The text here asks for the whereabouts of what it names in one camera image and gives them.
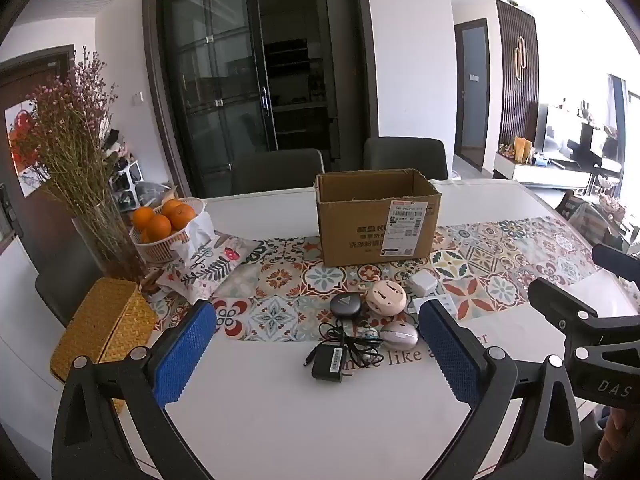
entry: blue gripper pad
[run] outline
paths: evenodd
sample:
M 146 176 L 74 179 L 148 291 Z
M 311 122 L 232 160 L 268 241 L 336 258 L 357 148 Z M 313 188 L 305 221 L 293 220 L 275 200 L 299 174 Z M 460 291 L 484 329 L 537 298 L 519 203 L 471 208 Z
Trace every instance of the blue gripper pad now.
M 188 313 L 177 327 L 168 329 L 176 332 L 162 342 L 161 351 L 166 354 L 153 364 L 153 392 L 161 408 L 178 400 L 216 331 L 216 310 L 212 304 L 199 301 L 191 308 L 197 308 L 197 312 Z
M 475 408 L 481 395 L 481 370 L 460 339 L 460 331 L 468 329 L 459 327 L 438 300 L 421 306 L 418 325 L 456 399 Z

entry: brown door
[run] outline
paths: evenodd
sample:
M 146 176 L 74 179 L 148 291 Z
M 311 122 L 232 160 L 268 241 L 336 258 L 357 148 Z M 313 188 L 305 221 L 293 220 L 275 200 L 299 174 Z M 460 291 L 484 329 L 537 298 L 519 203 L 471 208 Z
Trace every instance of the brown door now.
M 15 213 L 19 229 L 15 222 L 14 228 L 18 233 L 22 232 L 22 244 L 36 269 L 41 270 L 78 234 L 64 205 L 52 199 L 42 188 L 24 196 L 9 149 L 5 111 L 26 101 L 26 96 L 37 85 L 46 83 L 48 78 L 66 78 L 69 51 L 58 48 L 30 55 L 29 58 L 0 65 L 0 184 L 4 185 L 3 201 L 8 199 Z

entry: white plastic basket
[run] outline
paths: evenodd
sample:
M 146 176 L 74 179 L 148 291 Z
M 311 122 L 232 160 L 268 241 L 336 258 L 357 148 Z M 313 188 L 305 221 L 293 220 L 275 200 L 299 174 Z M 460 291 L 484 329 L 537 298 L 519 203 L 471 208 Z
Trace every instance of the white plastic basket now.
M 179 198 L 180 202 L 193 207 L 196 212 L 196 218 L 200 216 L 204 211 L 204 200 L 199 198 Z M 162 212 L 162 206 L 158 206 L 154 209 L 156 214 Z M 178 257 L 175 251 L 172 251 L 169 247 L 176 240 L 182 240 L 183 242 L 189 241 L 189 235 L 186 233 L 186 227 L 179 230 L 177 233 L 172 234 L 168 238 L 164 238 L 158 242 L 152 242 L 150 244 L 140 243 L 140 232 L 135 227 L 131 228 L 129 235 L 133 240 L 133 244 L 138 249 L 140 255 L 149 263 L 152 264 L 166 264 L 172 262 Z

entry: wicker box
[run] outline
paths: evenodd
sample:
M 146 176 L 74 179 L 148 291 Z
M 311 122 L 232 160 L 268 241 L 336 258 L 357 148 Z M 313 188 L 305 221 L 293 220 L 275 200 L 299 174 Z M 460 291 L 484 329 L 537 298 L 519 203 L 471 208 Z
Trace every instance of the wicker box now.
M 79 355 L 94 363 L 119 361 L 132 348 L 146 345 L 155 323 L 156 314 L 136 283 L 100 278 L 60 338 L 51 373 L 64 383 Z

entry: floral tile pattern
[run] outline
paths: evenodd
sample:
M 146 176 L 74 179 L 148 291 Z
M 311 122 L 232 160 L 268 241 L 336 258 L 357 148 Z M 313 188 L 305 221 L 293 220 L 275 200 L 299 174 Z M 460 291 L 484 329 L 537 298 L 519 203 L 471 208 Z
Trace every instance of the floral tile pattern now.
M 569 285 L 597 270 L 591 248 L 555 217 L 440 226 L 429 258 L 348 267 L 324 265 L 319 237 L 262 240 L 211 300 L 218 333 L 240 340 L 318 340 L 320 324 L 335 323 L 329 308 L 335 294 L 360 291 L 376 279 L 404 285 L 422 269 L 438 280 L 436 293 L 451 295 L 459 319 L 525 303 L 538 277 Z M 171 293 L 151 307 L 159 318 L 156 329 L 164 330 L 178 324 L 190 306 Z M 394 319 L 415 323 L 404 312 L 383 318 L 365 309 L 344 327 L 354 333 Z
M 254 303 L 248 316 L 250 341 L 293 341 L 298 327 L 295 301 L 272 296 Z

